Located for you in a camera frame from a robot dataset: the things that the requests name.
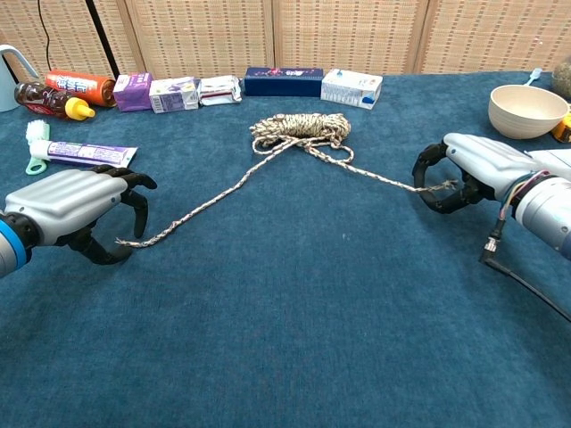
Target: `white jug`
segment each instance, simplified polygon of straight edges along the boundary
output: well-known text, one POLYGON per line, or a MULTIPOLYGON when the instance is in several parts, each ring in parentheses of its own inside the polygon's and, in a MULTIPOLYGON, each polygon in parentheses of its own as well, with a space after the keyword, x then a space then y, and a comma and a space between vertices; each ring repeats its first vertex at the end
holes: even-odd
MULTIPOLYGON (((29 65, 29 62, 18 49, 10 45, 0 45, 0 55, 4 55, 7 52, 15 54, 24 67, 26 67, 29 74, 37 78, 36 71, 29 65)), ((6 63, 0 61, 0 111, 13 110, 19 106, 14 98, 14 89, 16 89, 16 82, 14 82, 14 78, 8 70, 6 63)))

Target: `purple box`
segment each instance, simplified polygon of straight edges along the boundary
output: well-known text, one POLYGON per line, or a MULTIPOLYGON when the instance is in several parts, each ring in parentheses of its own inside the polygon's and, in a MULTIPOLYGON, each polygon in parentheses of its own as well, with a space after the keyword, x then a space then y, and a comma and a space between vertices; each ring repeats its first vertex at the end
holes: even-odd
POLYGON ((150 73, 121 74, 117 77, 113 96, 120 111, 151 110, 149 89, 153 76, 150 73))

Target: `toothbrush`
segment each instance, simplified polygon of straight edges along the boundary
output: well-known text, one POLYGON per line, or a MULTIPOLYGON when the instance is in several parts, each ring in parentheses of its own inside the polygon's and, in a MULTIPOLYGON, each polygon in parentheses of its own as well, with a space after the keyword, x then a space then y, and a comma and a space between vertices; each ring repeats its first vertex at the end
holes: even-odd
MULTIPOLYGON (((32 120, 26 129, 26 140, 28 146, 37 140, 50 139, 50 126, 43 120, 32 120)), ((28 166, 26 167, 26 174, 29 176, 36 176, 41 174, 47 169, 47 164, 44 160, 30 156, 28 166)))
POLYGON ((529 75, 529 80, 527 80, 527 83, 525 83, 524 86, 530 86, 534 80, 538 79, 541 76, 542 71, 543 70, 540 67, 534 69, 532 74, 529 75))

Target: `table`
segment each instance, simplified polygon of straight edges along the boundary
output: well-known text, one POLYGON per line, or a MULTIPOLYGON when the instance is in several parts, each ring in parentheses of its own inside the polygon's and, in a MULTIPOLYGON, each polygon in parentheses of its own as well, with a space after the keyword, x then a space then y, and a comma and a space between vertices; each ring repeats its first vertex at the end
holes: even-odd
MULTIPOLYGON (((198 111, 99 109, 84 122, 47 121, 53 140, 139 147, 131 168, 158 184, 140 188, 150 237, 260 161, 249 127, 277 113, 341 112, 353 165, 407 184, 418 154, 448 132, 560 148, 550 136, 510 141, 487 119, 490 91, 527 76, 386 76, 372 111, 245 97, 198 111)), ((24 173, 32 119, 44 118, 23 107, 0 113, 3 198, 69 168, 24 173)), ((437 214, 414 193, 293 148, 120 265, 36 248, 0 279, 0 421, 569 426, 570 326, 478 263, 498 208, 437 214)), ((108 247, 133 239, 133 220, 118 206, 95 236, 108 247)), ((571 265, 512 218, 498 257, 571 309, 571 265)))

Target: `rope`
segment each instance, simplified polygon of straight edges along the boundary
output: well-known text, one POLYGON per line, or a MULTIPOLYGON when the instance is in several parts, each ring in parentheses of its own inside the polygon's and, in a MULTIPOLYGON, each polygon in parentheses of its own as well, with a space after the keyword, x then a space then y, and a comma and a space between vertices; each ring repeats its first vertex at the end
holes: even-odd
POLYGON ((351 124, 344 117, 343 114, 277 114, 272 118, 263 119, 250 127, 254 139, 252 141, 252 150, 259 155, 266 155, 262 161, 251 167, 246 171, 244 176, 232 187, 229 187, 224 192, 203 203, 199 207, 190 211, 179 220, 173 221, 169 227, 162 232, 141 243, 125 241, 117 239, 115 242, 134 248, 144 248, 155 245, 160 240, 164 239, 179 226, 182 226, 196 214, 206 210, 211 205, 225 198, 235 190, 244 185, 250 176, 276 158, 279 154, 285 152, 290 147, 295 145, 301 147, 305 152, 321 159, 324 162, 332 163, 341 168, 348 169, 356 174, 361 174, 365 177, 374 178, 383 183, 395 185, 401 189, 408 190, 409 192, 419 193, 425 191, 436 191, 453 188, 455 181, 447 180, 440 185, 431 187, 413 187, 405 185, 398 181, 394 181, 378 174, 353 167, 351 162, 354 158, 354 152, 351 147, 342 144, 342 141, 349 135, 351 131, 351 124), (347 157, 342 160, 332 158, 326 153, 318 150, 318 147, 328 145, 334 150, 343 150, 348 153, 347 157))

